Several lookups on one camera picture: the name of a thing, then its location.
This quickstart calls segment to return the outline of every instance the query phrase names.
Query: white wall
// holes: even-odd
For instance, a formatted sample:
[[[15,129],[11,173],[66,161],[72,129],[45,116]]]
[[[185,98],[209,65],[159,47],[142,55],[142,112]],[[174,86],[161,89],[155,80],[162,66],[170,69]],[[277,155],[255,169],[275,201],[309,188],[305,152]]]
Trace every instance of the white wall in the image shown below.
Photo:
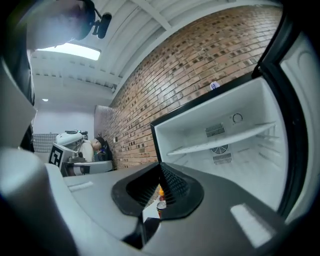
[[[61,134],[65,130],[88,131],[88,139],[94,138],[94,106],[61,104],[58,101],[35,103],[37,113],[33,122],[35,134]]]

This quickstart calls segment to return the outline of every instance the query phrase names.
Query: sticker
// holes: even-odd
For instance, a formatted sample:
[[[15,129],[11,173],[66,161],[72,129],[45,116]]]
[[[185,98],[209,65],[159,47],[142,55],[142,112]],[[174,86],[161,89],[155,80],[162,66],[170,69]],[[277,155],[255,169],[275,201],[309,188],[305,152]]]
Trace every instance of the sticker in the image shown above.
[[[56,146],[52,146],[51,154],[49,157],[49,164],[53,164],[60,167],[63,153],[64,152],[61,149],[57,148]]]
[[[211,90],[214,90],[214,89],[216,89],[218,87],[220,87],[220,84],[217,81],[214,81],[214,82],[210,83]]]

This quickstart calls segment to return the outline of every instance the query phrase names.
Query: brick wall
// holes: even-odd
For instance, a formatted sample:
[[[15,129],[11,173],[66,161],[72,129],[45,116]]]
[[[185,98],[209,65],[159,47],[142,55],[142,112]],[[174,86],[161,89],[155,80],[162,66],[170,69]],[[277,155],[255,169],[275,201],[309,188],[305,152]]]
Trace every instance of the brick wall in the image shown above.
[[[154,49],[110,107],[97,106],[95,134],[106,135],[118,169],[157,161],[150,122],[251,72],[272,38],[282,10],[243,6],[205,16]]]

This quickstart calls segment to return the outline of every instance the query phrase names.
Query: freezer compartment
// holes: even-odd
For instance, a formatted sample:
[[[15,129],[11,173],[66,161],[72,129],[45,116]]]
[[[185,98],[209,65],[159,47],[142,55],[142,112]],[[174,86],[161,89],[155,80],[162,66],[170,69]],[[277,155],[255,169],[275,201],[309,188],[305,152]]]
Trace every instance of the freezer compartment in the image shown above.
[[[227,178],[277,210],[288,143],[279,105],[257,78],[155,126],[161,160]]]

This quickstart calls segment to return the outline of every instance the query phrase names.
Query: ceiling light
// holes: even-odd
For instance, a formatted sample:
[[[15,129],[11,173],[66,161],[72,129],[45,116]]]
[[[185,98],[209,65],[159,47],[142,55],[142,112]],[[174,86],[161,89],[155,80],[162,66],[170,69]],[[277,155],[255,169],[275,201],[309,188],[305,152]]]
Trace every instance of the ceiling light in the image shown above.
[[[100,56],[100,51],[84,47],[73,43],[65,43],[56,47],[49,47],[45,49],[38,49],[38,51],[56,52],[62,54],[72,54],[84,58],[88,58],[97,61]]]

